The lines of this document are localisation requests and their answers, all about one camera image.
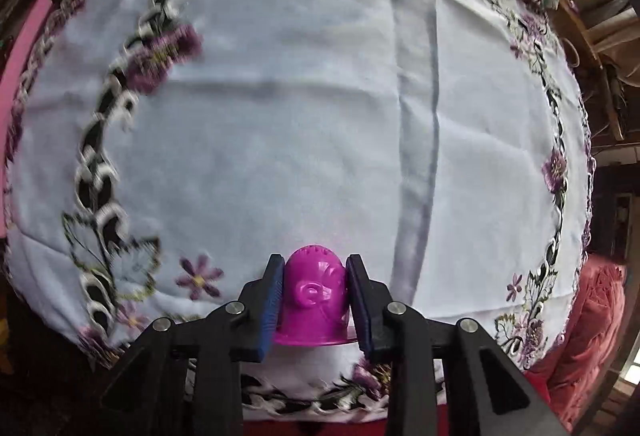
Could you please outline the pink shallow tray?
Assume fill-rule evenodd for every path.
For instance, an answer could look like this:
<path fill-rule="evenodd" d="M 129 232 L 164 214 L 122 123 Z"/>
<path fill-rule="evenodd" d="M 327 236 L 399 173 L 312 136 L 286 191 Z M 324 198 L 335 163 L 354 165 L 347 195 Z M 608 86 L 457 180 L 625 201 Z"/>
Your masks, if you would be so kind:
<path fill-rule="evenodd" d="M 35 0 L 11 49 L 1 77 L 1 236 L 6 236 L 4 219 L 4 184 L 6 183 L 6 138 L 8 137 L 11 108 L 30 50 L 52 8 L 52 0 Z"/>

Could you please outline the magenta plastic figure toy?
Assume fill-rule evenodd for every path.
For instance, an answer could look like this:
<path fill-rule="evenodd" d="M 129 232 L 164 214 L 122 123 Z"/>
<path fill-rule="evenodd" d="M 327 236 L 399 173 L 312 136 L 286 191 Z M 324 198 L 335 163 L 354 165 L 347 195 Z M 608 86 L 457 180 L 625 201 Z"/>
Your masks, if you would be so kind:
<path fill-rule="evenodd" d="M 355 341 L 348 325 L 345 266 L 322 245 L 299 248 L 284 266 L 274 342 L 294 347 L 344 345 Z"/>

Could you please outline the white embroidered floral tablecloth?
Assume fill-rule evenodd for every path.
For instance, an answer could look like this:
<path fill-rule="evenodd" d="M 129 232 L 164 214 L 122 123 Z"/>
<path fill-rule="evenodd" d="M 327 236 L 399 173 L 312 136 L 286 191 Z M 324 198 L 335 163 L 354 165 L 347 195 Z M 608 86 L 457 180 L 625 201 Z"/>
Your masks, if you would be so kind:
<path fill-rule="evenodd" d="M 62 0 L 6 168 L 37 409 L 74 410 L 153 320 L 201 319 L 308 244 L 528 370 L 589 239 L 587 113 L 544 0 Z"/>

